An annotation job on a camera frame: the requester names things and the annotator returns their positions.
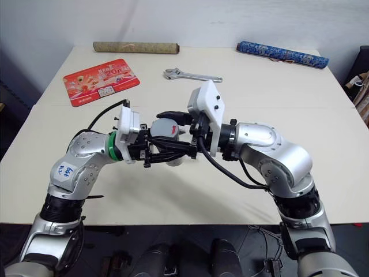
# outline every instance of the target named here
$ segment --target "adjustable wrench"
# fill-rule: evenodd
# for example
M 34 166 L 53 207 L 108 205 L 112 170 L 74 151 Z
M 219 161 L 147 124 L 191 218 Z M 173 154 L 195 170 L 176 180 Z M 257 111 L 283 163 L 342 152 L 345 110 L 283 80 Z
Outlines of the adjustable wrench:
M 186 72 L 179 70 L 178 68 L 166 69 L 164 71 L 164 77 L 167 78 L 168 80 L 177 79 L 177 78 L 187 78 L 187 79 L 200 80 L 200 81 L 212 80 L 216 83 L 221 83 L 223 81 L 222 77 L 186 73 Z

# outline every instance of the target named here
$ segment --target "white sticker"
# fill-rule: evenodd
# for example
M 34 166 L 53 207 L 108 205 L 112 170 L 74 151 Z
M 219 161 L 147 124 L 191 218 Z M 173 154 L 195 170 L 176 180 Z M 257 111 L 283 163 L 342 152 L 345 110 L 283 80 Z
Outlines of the white sticker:
M 108 95 L 111 95 L 113 94 L 115 91 L 113 89 L 112 86 L 109 86 L 109 87 L 105 87 L 105 88 L 100 88 L 99 89 L 99 95 L 100 97 L 104 97 L 104 96 L 108 96 Z
M 67 162 L 62 162 L 55 170 L 54 178 L 60 182 L 67 181 L 73 176 L 76 169 L 77 166 Z

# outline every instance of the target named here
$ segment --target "handwritten label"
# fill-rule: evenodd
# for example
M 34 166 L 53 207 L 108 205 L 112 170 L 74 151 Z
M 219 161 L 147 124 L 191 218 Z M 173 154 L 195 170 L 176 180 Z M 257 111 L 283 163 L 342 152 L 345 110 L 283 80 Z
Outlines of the handwritten label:
M 55 173 L 54 173 L 54 178 L 58 181 L 64 182 L 67 181 L 68 179 L 70 179 L 75 170 L 77 169 L 76 166 L 67 163 L 67 162 L 62 162 L 56 169 Z

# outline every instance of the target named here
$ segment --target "beige rolled mat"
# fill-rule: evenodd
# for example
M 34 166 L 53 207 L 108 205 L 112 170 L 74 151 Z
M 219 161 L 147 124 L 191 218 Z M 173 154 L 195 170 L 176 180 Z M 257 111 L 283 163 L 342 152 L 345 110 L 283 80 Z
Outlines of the beige rolled mat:
M 126 52 L 126 53 L 155 53 L 178 54 L 179 45 L 176 43 L 151 42 L 93 42 L 96 52 Z

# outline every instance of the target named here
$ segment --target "blue patterned roll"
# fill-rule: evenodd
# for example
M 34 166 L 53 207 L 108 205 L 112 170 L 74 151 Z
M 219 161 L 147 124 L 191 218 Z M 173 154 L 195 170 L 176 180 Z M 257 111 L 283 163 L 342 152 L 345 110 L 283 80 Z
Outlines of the blue patterned roll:
M 329 62 L 328 58 L 254 42 L 241 42 L 237 45 L 237 50 L 243 53 L 280 59 L 282 61 L 294 61 L 301 63 L 302 65 L 313 66 L 315 68 L 325 68 Z

